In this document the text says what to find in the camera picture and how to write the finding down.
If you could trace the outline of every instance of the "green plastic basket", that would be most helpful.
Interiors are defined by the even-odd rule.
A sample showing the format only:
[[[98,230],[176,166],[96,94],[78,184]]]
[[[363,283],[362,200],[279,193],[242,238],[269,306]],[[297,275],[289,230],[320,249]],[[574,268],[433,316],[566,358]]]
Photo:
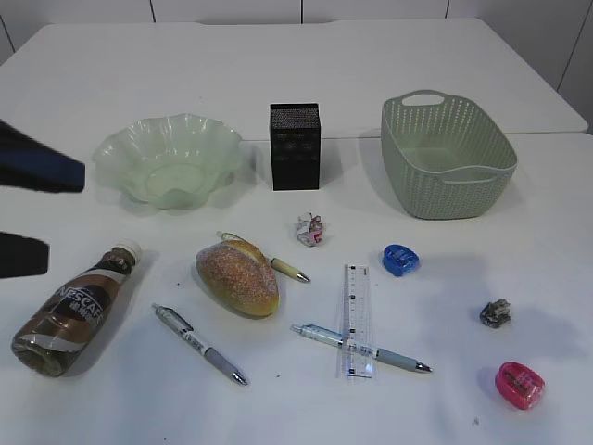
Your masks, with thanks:
[[[404,105],[417,95],[436,105]],[[383,161],[404,209],[417,218],[481,215],[496,202],[517,155],[499,127],[473,101],[421,90],[387,100],[381,124]]]

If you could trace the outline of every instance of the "bottle cap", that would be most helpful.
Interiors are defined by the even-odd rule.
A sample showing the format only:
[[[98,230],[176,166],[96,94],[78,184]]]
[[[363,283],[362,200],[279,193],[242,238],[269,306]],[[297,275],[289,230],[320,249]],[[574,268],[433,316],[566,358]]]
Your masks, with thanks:
[[[142,258],[142,248],[135,241],[131,239],[122,239],[118,244],[115,245],[115,247],[123,248],[126,252],[130,253],[136,264],[140,262],[140,259]]]

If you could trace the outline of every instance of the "ballpoint pen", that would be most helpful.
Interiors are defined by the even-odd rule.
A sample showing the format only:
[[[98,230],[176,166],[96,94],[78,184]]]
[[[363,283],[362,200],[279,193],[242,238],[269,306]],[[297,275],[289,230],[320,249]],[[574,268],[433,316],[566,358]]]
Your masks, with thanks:
[[[415,373],[432,373],[433,371],[427,364],[418,362],[410,357],[396,354],[390,350],[383,350],[381,348],[373,348],[369,345],[360,345],[345,341],[344,336],[341,334],[325,329],[324,327],[316,326],[315,324],[303,324],[302,326],[293,324],[290,328],[303,337],[311,338],[336,348],[348,348],[348,350],[357,352],[358,354],[371,356],[377,362],[397,366],[398,368]]]
[[[242,241],[246,241],[241,236],[238,236],[235,234],[230,234],[228,232],[224,232],[224,233],[217,232],[216,235],[218,235],[221,239],[240,239]],[[270,263],[270,267],[272,267],[272,269],[274,269],[280,273],[283,273],[286,276],[290,276],[291,278],[293,278],[297,281],[300,281],[301,283],[310,283],[311,282],[309,277],[306,276],[301,271],[299,271],[296,267],[293,267],[290,264],[286,264],[284,261],[282,261],[278,258],[270,258],[266,254],[264,254],[264,256],[266,257],[266,260]]]
[[[152,303],[155,314],[158,319],[166,324],[173,332],[185,340],[189,345],[197,350],[210,364],[229,377],[233,382],[246,386],[247,379],[241,372],[233,366],[228,360],[222,357],[217,350],[208,343],[199,338],[194,328],[187,323],[182,316],[171,308],[159,306]]]

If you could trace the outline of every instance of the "clear plastic ruler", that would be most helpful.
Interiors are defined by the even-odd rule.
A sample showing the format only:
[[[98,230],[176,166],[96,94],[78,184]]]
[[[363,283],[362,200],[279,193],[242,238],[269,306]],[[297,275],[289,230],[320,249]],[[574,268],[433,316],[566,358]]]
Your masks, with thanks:
[[[367,266],[345,266],[344,306],[341,350],[342,372],[353,377],[371,378],[372,358],[348,350],[348,344],[372,344],[371,307],[369,302],[369,268]]]

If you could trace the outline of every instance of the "blue object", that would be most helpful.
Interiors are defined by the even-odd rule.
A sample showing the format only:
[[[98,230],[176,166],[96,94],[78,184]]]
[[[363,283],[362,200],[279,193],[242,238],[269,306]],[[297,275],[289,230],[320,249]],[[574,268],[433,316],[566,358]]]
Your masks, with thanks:
[[[420,258],[409,248],[392,244],[383,251],[383,265],[395,276],[405,275],[420,265]]]

